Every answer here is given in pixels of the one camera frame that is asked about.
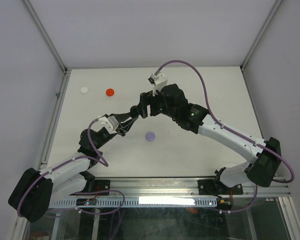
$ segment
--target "white table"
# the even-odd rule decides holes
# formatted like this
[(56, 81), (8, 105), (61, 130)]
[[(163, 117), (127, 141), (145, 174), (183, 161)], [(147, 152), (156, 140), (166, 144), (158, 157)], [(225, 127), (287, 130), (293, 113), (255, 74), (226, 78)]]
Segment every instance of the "white table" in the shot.
[[(139, 103), (139, 95), (152, 89), (148, 82), (156, 68), (74, 69), (66, 89), (48, 166), (67, 159), (79, 148), (81, 132), (104, 114), (121, 114)], [(225, 123), (261, 137), (253, 107), (239, 67), (199, 67), (214, 114)], [(176, 83), (190, 103), (206, 107), (201, 82), (189, 67), (162, 70)], [(82, 94), (81, 88), (88, 87)], [(106, 96), (108, 88), (114, 96)], [(96, 123), (92, 129), (101, 128)], [(147, 132), (156, 135), (153, 142)], [(212, 139), (181, 129), (169, 117), (141, 117), (125, 137), (116, 136), (101, 149), (109, 167), (97, 164), (96, 177), (196, 177), (212, 176), (222, 167), (245, 160)]]

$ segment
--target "glass panel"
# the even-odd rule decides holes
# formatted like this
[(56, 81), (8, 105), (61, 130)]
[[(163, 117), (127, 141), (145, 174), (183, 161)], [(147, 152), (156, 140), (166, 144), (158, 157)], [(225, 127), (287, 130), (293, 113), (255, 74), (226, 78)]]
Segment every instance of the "glass panel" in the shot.
[[(251, 198), (235, 198), (246, 206)], [(94, 213), (113, 208), (85, 208)], [(40, 240), (288, 240), (276, 200), (258, 199), (248, 211), (222, 213), (193, 207), (131, 207), (110, 215), (51, 209), (58, 218), (43, 217), (30, 226), (29, 239)]]

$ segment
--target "small orange object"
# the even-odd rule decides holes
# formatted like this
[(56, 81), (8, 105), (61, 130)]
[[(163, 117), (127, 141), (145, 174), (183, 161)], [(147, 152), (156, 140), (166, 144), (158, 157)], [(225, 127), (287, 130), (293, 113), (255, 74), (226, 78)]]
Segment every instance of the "small orange object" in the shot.
[(113, 90), (112, 88), (109, 88), (105, 91), (105, 94), (109, 97), (113, 96), (115, 94), (115, 90)]

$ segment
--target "red ball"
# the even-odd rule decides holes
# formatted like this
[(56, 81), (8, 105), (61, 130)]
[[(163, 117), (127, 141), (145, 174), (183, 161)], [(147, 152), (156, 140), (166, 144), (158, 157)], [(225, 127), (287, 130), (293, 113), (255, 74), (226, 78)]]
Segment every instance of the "red ball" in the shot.
[(112, 88), (109, 88), (105, 91), (105, 94), (109, 97), (113, 96), (115, 94), (115, 90), (113, 90)]

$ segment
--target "bright white light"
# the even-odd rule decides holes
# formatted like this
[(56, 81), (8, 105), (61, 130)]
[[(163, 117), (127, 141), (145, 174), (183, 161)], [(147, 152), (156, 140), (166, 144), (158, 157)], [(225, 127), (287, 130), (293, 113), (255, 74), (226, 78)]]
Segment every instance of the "bright white light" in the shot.
[(167, 204), (167, 205), (195, 205), (193, 198), (166, 197), (166, 196), (140, 196), (139, 204)]

